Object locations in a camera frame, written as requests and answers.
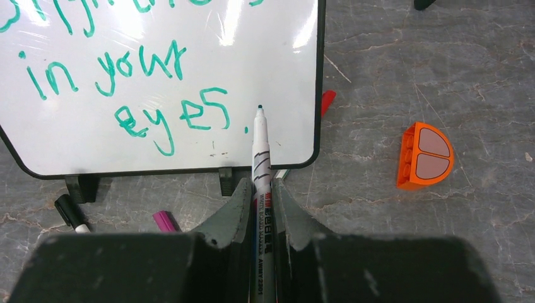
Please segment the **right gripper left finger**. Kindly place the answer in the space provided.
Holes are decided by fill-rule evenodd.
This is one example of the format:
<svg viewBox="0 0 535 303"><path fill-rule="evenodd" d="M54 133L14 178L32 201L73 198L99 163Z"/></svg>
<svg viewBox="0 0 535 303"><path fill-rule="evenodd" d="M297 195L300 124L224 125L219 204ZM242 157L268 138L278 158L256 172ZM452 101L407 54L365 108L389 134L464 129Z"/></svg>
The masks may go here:
<svg viewBox="0 0 535 303"><path fill-rule="evenodd" d="M191 302L248 302L252 259L252 182L243 178L232 197L197 226Z"/></svg>

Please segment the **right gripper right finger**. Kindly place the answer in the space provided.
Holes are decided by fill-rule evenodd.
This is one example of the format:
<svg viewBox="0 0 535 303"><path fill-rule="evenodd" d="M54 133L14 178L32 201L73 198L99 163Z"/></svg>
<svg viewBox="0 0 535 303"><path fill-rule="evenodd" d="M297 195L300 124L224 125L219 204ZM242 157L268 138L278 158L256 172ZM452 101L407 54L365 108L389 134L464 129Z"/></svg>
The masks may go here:
<svg viewBox="0 0 535 303"><path fill-rule="evenodd" d="M323 302L324 271L315 240L332 231L304 210L282 179L272 182L278 302Z"/></svg>

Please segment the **green whiteboard marker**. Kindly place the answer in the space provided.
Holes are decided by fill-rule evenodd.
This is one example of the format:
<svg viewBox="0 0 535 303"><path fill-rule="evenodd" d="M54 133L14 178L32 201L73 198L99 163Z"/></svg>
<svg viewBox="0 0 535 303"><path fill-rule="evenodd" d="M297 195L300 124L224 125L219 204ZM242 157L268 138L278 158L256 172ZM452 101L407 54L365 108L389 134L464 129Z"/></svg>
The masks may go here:
<svg viewBox="0 0 535 303"><path fill-rule="evenodd" d="M258 106L254 119L252 185L254 256L251 266L250 301L276 302L271 154L268 124L262 105Z"/></svg>

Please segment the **white whiteboard black frame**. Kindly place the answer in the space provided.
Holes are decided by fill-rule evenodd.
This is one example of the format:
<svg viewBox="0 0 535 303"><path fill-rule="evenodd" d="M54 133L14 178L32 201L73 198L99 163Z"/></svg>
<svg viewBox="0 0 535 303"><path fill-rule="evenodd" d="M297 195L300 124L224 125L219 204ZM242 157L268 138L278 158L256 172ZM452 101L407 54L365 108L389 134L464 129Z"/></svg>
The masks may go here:
<svg viewBox="0 0 535 303"><path fill-rule="evenodd" d="M39 179L319 154L325 1L2 1L1 137Z"/></svg>

